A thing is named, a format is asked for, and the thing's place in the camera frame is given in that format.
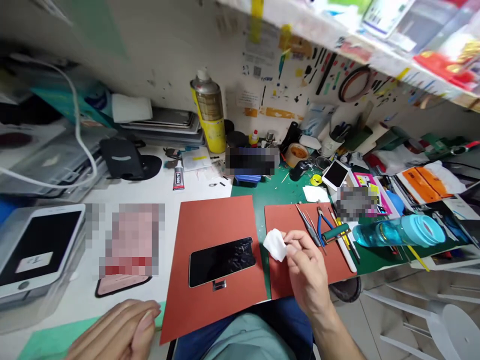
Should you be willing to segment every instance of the jeans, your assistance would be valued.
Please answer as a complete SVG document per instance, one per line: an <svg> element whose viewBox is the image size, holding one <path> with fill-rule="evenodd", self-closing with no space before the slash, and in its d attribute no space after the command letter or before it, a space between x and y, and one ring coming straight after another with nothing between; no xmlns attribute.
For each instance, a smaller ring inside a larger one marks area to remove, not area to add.
<svg viewBox="0 0 480 360"><path fill-rule="evenodd" d="M228 325L242 313L261 317L287 343L298 360L310 359L311 356L314 359L312 326L292 296L251 306L180 337L174 360L200 360Z"/></svg>

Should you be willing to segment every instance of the spray can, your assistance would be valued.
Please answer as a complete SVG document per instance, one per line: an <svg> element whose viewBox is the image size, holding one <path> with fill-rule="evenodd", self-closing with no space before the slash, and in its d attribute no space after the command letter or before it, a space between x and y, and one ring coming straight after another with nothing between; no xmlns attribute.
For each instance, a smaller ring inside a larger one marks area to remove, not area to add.
<svg viewBox="0 0 480 360"><path fill-rule="evenodd" d="M204 67L199 69L195 79L190 81L190 89L208 149L215 154L224 153L227 141L220 86L210 78L207 68Z"/></svg>
<svg viewBox="0 0 480 360"><path fill-rule="evenodd" d="M173 175L173 190L185 189L184 184L184 167L182 162L178 160L175 166L175 174Z"/></svg>

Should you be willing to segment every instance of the metal spudger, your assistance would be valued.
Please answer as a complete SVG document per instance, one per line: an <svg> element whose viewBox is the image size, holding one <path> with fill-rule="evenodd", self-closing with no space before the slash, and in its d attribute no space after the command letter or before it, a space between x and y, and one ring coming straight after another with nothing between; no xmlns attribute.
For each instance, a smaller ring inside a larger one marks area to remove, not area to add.
<svg viewBox="0 0 480 360"><path fill-rule="evenodd" d="M296 209L298 210L298 212L300 213L301 219L303 220L303 223L305 224L305 228L308 231L308 233L310 234L311 239L313 240L313 242L315 243L315 245L318 248L321 247L322 243L320 242L320 239L319 239L315 229L307 221L307 218L305 217L304 213L300 211L299 206L297 204L295 204L295 206L296 206Z"/></svg>
<svg viewBox="0 0 480 360"><path fill-rule="evenodd" d="M313 227L313 230L315 230L316 235L318 236L318 241L320 242L321 248L323 249L323 252L325 253L325 256L327 255L327 249L324 246L324 242L322 241L322 238L320 237L321 235L319 232L315 229L314 222L312 221L312 218L310 217L309 212L306 212L306 215L308 216L308 219L310 220L311 226Z"/></svg>

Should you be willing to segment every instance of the yellow spray can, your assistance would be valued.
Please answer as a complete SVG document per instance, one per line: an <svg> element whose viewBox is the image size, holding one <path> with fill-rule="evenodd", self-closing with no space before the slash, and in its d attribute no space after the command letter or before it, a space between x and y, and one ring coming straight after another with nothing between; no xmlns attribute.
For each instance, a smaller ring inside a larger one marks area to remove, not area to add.
<svg viewBox="0 0 480 360"><path fill-rule="evenodd" d="M220 86L210 78L204 67L190 81L190 89L208 149L215 154L224 153L227 145Z"/></svg>

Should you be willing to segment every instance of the blue water bottle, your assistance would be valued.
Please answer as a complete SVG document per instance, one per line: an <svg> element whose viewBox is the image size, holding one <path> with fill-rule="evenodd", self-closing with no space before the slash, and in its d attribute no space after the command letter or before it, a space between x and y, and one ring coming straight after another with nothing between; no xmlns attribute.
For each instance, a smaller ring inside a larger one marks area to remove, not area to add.
<svg viewBox="0 0 480 360"><path fill-rule="evenodd" d="M353 236L364 247L412 245L428 248L445 242L440 225L426 215L408 215L357 225L353 228Z"/></svg>

